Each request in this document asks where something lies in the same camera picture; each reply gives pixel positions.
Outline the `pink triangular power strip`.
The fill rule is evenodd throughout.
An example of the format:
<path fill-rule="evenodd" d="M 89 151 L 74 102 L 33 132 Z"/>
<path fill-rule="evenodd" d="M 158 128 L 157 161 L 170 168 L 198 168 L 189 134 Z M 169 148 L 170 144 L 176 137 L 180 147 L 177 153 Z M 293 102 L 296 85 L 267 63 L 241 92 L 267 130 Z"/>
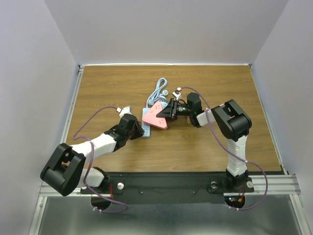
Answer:
<path fill-rule="evenodd" d="M 166 130 L 168 128 L 166 118 L 164 117 L 157 117 L 157 115 L 163 110 L 162 102 L 157 101 L 145 115 L 142 117 L 142 121 L 151 125 L 153 127 Z"/>

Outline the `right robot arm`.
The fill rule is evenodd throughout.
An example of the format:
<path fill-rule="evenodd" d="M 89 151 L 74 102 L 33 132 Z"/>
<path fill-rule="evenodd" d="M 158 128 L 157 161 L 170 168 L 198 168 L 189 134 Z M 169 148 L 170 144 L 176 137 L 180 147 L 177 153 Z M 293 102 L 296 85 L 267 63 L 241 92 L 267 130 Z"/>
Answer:
<path fill-rule="evenodd" d="M 228 153 L 225 185 L 230 191 L 244 186 L 248 179 L 246 166 L 246 140 L 252 121 L 239 104 L 231 99 L 212 109 L 202 108 L 201 96 L 189 93 L 187 100 L 171 98 L 167 106 L 156 117 L 174 121 L 179 116 L 188 117 L 197 128 L 217 123 L 220 132 L 227 140 L 222 148 Z"/>

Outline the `white rectangular power strip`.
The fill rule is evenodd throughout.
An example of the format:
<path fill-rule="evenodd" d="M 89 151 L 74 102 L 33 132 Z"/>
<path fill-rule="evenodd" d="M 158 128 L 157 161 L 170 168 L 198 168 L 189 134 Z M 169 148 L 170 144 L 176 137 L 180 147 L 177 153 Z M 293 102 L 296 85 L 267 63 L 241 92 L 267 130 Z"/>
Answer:
<path fill-rule="evenodd" d="M 149 111 L 149 109 L 150 108 L 143 108 L 143 110 L 142 110 L 142 118 L 146 115 L 146 113 Z M 145 123 L 143 120 L 142 120 L 142 122 L 141 122 L 141 127 L 142 127 L 142 129 L 143 129 L 143 131 L 144 131 L 144 134 L 143 134 L 143 138 L 149 138 L 150 137 L 150 130 L 151 130 L 151 128 L 150 128 L 150 125 L 149 124 L 147 124 L 147 123 Z"/>

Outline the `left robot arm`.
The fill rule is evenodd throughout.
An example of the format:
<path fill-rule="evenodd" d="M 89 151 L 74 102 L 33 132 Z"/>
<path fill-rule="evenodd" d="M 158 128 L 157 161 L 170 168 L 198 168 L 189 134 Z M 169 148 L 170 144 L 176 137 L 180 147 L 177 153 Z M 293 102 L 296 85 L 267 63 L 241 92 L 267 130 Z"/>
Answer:
<path fill-rule="evenodd" d="M 105 173 L 97 168 L 84 169 L 85 163 L 115 152 L 125 146 L 128 140 L 135 140 L 143 134 L 144 130 L 137 118 L 125 114 L 117 125 L 92 140 L 75 145 L 59 144 L 41 171 L 40 179 L 62 196 L 85 186 L 103 193 L 109 187 Z"/>

